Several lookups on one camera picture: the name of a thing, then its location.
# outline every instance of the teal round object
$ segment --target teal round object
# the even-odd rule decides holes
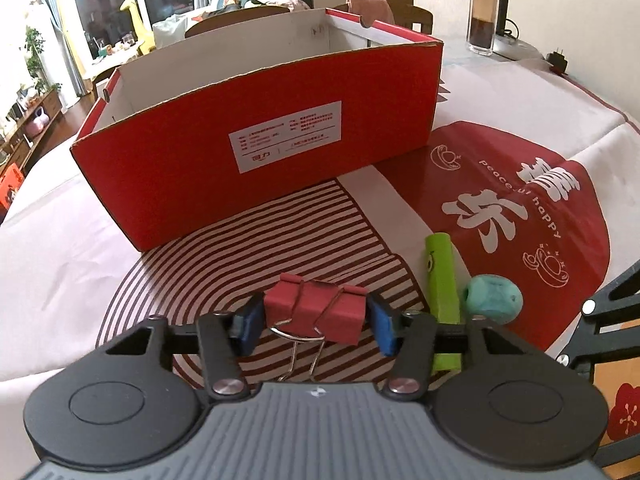
[[[470,316],[486,316],[507,324],[518,317],[523,302],[518,286],[495,274],[474,276],[466,286],[465,309]]]

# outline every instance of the lamp base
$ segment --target lamp base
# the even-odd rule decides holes
[[[545,59],[539,51],[529,43],[514,40],[506,36],[494,36],[494,54],[514,61],[523,59]]]

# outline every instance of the yellow giraffe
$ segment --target yellow giraffe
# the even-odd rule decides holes
[[[138,12],[138,6],[136,5],[135,0],[123,1],[122,5],[120,6],[120,10],[127,9],[131,13],[131,21],[133,22],[133,28],[136,31],[138,41],[144,41],[144,43],[140,45],[140,50],[142,51],[142,54],[148,54],[156,47],[154,34],[142,23],[142,19],[140,18],[140,13]]]

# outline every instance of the white label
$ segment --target white label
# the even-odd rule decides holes
[[[340,140],[342,101],[229,134],[240,173]]]

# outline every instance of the red flower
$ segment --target red flower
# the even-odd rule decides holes
[[[607,434],[611,440],[622,440],[640,433],[640,387],[625,383],[616,393],[616,405],[609,413]]]

